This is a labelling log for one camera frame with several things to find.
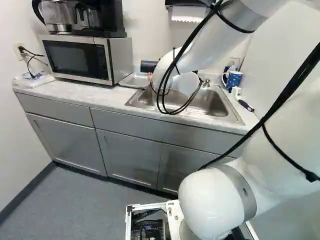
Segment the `gray carpet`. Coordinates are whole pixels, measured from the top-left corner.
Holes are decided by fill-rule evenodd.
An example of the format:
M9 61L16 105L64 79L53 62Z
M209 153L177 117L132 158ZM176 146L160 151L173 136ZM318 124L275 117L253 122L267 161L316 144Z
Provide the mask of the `gray carpet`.
M124 240L126 205L166 200L56 168L0 226L0 240Z

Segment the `microwave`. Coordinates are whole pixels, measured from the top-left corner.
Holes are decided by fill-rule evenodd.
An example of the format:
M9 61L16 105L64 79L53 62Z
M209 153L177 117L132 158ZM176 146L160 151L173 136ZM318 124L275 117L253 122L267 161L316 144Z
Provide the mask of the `microwave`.
M40 35L54 77L113 86L133 72L132 39Z

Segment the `sink basin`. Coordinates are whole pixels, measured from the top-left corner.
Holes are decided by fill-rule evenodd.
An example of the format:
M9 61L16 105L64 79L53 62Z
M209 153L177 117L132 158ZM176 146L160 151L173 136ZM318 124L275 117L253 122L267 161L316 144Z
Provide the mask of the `sink basin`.
M188 96L177 90L171 89L165 96L165 107L169 110L175 110L181 107L188 100ZM125 104L126 106L158 111L157 95L149 86L146 90L138 90ZM240 116L229 103L224 92L218 85L210 88L201 87L190 105L179 115L185 116L207 116L219 118L228 122L237 122L243 124Z

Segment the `electrical outlet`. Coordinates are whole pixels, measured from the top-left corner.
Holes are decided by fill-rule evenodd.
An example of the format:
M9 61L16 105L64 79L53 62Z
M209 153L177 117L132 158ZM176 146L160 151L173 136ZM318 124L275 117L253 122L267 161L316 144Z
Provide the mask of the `electrical outlet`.
M18 58L19 61L22 61L24 59L23 53L20 52L19 47L25 47L23 43L14 43L13 49L15 52L16 57Z

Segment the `countertop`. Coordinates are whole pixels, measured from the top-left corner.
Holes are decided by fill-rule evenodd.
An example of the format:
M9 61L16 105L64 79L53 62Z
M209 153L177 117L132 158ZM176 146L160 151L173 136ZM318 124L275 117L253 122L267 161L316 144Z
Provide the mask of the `countertop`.
M220 84L217 75L202 75L211 80L210 84ZM156 119L166 122L201 127L210 130L224 131L234 134L246 134L259 119L252 112L241 106L226 90L223 90L234 110L241 117L243 124L226 122L221 119L208 116L164 115L160 112L142 109L138 107L125 106L126 102L137 91L134 88L116 86L103 86L92 83L75 82L66 79L56 79L35 88L22 88L13 86L17 93L32 95L36 97L61 101L70 104L86 106L95 109L107 110L116 113L129 114L139 117Z

